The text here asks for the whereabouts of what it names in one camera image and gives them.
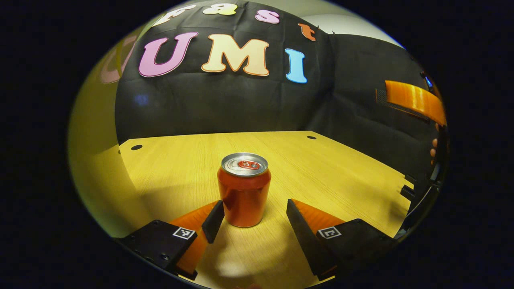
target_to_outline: soda can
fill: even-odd
[[[235,153],[223,158],[219,194],[231,225],[246,228],[262,220],[270,181],[268,162],[259,155]]]

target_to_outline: black bracket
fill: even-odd
[[[442,187],[443,187],[443,182],[441,182],[440,180],[438,180],[438,181],[435,181],[435,182],[431,183],[431,186],[432,186],[432,188],[434,188],[434,189],[440,189],[440,188],[442,188]]]
[[[291,199],[287,200],[286,213],[312,273],[320,281],[333,276],[334,274],[327,275],[326,273],[336,266],[335,259],[323,247],[316,235],[313,234]]]
[[[175,264],[196,236],[193,230],[153,220],[125,238],[114,239],[147,261],[176,274]]]
[[[407,185],[403,185],[401,191],[400,191],[400,194],[402,196],[404,196],[406,199],[408,199],[409,201],[413,201],[414,198],[416,197],[416,194],[414,193],[414,190],[409,188]]]
[[[223,211],[223,201],[219,200],[212,211],[209,213],[201,228],[204,231],[205,238],[209,244],[214,242],[214,238],[218,234],[219,227],[222,224],[223,218],[225,217],[225,211]]]
[[[337,260],[337,276],[347,276],[381,257],[395,240],[361,219],[319,230],[316,236]]]
[[[396,244],[395,239],[361,219],[313,234],[291,199],[287,201],[287,217],[310,270],[320,281],[334,275],[348,276],[380,258]]]
[[[417,181],[413,176],[407,174],[407,175],[405,175],[405,179],[408,182],[412,183],[414,186],[416,186]]]
[[[186,272],[184,270],[181,270],[178,267],[175,268],[175,272],[173,274],[175,274],[175,275],[176,274],[180,274],[180,275],[182,275],[182,276],[184,276],[184,277],[186,277],[188,279],[191,279],[191,280],[196,279],[196,276],[198,276],[198,272],[196,270],[193,272],[193,274],[190,274],[190,273],[188,273],[188,272]]]

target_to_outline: table surface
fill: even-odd
[[[132,150],[136,145],[142,148]],[[216,172],[226,155],[251,152],[267,159],[272,178],[263,220],[250,228],[223,220],[196,269],[194,283],[210,288],[320,283],[287,218],[289,198],[345,221],[363,219],[393,237],[410,204],[400,190],[413,187],[398,171],[310,131],[130,139],[120,151],[141,201],[154,219],[168,222],[219,200]]]

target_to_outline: letter cutout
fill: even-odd
[[[214,4],[205,9],[204,14],[234,15],[236,8],[237,5],[231,3]]]
[[[312,36],[314,34],[314,30],[312,30],[307,24],[300,24],[298,26],[302,27],[302,34],[309,40],[316,41],[316,38]]]
[[[132,55],[132,51],[134,50],[134,44],[136,44],[137,36],[131,36],[123,40],[123,43],[121,44],[121,47],[116,47],[116,49],[109,54],[107,59],[105,60],[105,64],[102,67],[102,71],[100,72],[100,78],[103,83],[113,83],[118,80],[120,80],[121,74],[125,70],[125,66],[127,65],[127,62],[129,61],[130,55]],[[116,56],[117,53],[123,49],[127,44],[132,43],[132,48],[128,52],[128,55],[125,57],[125,61],[123,62],[123,65],[119,69],[113,69],[113,70],[107,70],[107,66],[109,63],[113,60],[114,56]]]
[[[307,79],[303,75],[303,59],[305,55],[294,49],[286,48],[289,55],[289,73],[286,78],[292,82],[307,83]]]
[[[239,48],[234,38],[226,34],[211,34],[212,40],[211,53],[206,64],[201,66],[205,72],[221,72],[227,66],[222,63],[223,55],[227,59],[230,68],[238,71],[241,65],[248,58],[248,64],[243,71],[258,76],[267,76],[269,71],[266,69],[266,48],[269,44],[258,39],[250,39],[243,48]]]
[[[143,57],[139,63],[139,74],[144,77],[154,77],[164,75],[176,69],[184,60],[186,51],[188,50],[191,39],[196,37],[198,32],[187,32],[179,34],[175,37],[177,45],[173,51],[171,58],[162,64],[155,63],[155,58],[162,44],[168,41],[168,38],[154,40],[144,46]]]
[[[152,27],[157,26],[157,25],[162,24],[162,23],[166,23],[166,22],[168,22],[170,20],[170,18],[177,17],[180,14],[182,14],[184,11],[189,10],[189,9],[193,9],[195,7],[196,7],[196,5],[190,5],[190,6],[187,6],[187,7],[179,8],[179,9],[173,10],[171,12],[168,12],[168,13],[166,13],[166,15],[164,15],[161,18],[159,18],[159,20],[157,20],[157,22],[155,22],[154,25],[152,25]]]
[[[267,22],[271,24],[277,24],[280,22],[279,20],[279,14],[273,11],[269,10],[259,10],[257,11],[257,15],[255,16],[255,19]]]

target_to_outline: pink letter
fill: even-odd
[[[175,46],[173,55],[168,62],[162,64],[155,63],[155,58],[157,57],[161,45],[168,41],[168,38],[157,39],[146,44],[143,57],[141,57],[141,62],[139,63],[139,74],[144,77],[154,77],[173,71],[182,63],[191,39],[197,35],[198,32],[187,32],[177,35],[175,37],[177,45]]]
[[[257,11],[257,15],[255,18],[262,22],[267,22],[271,24],[277,24],[280,22],[279,14],[269,10],[259,10]]]
[[[109,54],[107,57],[105,64],[102,67],[102,71],[100,72],[100,77],[102,79],[102,82],[105,84],[113,83],[118,80],[120,80],[120,75],[125,70],[125,66],[127,65],[127,62],[129,61],[130,55],[132,54],[132,50],[134,50],[134,44],[136,44],[137,36],[131,36],[123,40],[123,43],[121,44],[121,47],[119,45]],[[107,66],[111,63],[114,56],[116,56],[116,52],[120,51],[123,47],[125,47],[127,44],[132,43],[132,48],[128,52],[128,55],[125,57],[125,62],[120,67],[120,71],[117,69],[108,70]]]

